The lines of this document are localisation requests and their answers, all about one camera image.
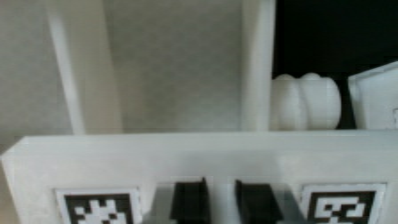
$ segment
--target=white plastic structure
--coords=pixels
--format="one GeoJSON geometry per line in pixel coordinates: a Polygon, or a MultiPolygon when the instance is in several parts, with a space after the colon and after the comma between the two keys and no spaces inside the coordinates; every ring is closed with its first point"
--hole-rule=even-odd
{"type": "Polygon", "coordinates": [[[348,79],[352,106],[360,129],[398,129],[398,62],[348,79]]]}
{"type": "Polygon", "coordinates": [[[74,134],[121,133],[101,0],[44,0],[74,134]]]}
{"type": "Polygon", "coordinates": [[[243,1],[241,127],[268,131],[275,0],[243,1]]]}
{"type": "Polygon", "coordinates": [[[396,145],[391,131],[28,137],[2,156],[21,224],[62,223],[55,189],[129,187],[140,189],[144,221],[167,223],[174,183],[201,177],[213,223],[240,223],[233,195],[240,179],[272,184],[291,224],[302,223],[291,204],[300,202],[304,186],[385,184],[376,223],[391,224],[396,145]]]}
{"type": "Polygon", "coordinates": [[[272,82],[270,130],[334,129],[341,116],[339,89],[330,78],[309,73],[272,82]]]}

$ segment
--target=white block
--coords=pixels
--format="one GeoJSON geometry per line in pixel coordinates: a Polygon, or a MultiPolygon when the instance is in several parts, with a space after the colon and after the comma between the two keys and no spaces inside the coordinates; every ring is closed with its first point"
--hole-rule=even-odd
{"type": "Polygon", "coordinates": [[[55,189],[140,189],[167,223],[172,184],[206,177],[213,223],[238,224],[234,180],[272,183],[286,223],[309,184],[385,183],[378,224],[398,220],[398,132],[156,134],[25,138],[2,156],[21,224],[62,223],[55,189]]]}

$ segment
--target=white panel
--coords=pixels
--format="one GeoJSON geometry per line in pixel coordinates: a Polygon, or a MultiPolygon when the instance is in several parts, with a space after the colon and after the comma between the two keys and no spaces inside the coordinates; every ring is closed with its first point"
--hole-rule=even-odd
{"type": "Polygon", "coordinates": [[[101,0],[46,0],[74,134],[119,133],[121,112],[101,0]]]}
{"type": "Polygon", "coordinates": [[[353,75],[352,106],[360,129],[398,129],[398,62],[353,75]]]}
{"type": "Polygon", "coordinates": [[[273,58],[275,0],[243,1],[243,129],[266,131],[273,58]]]}
{"type": "Polygon", "coordinates": [[[240,223],[234,179],[275,184],[286,223],[300,222],[282,190],[291,190],[298,202],[309,184],[385,183],[378,224],[394,223],[396,144],[398,133],[387,131],[26,138],[2,156],[21,224],[60,223],[58,188],[137,186],[144,216],[163,220],[169,204],[165,212],[149,213],[158,209],[153,199],[163,201],[158,197],[176,180],[201,176],[208,178],[215,223],[240,223]]]}

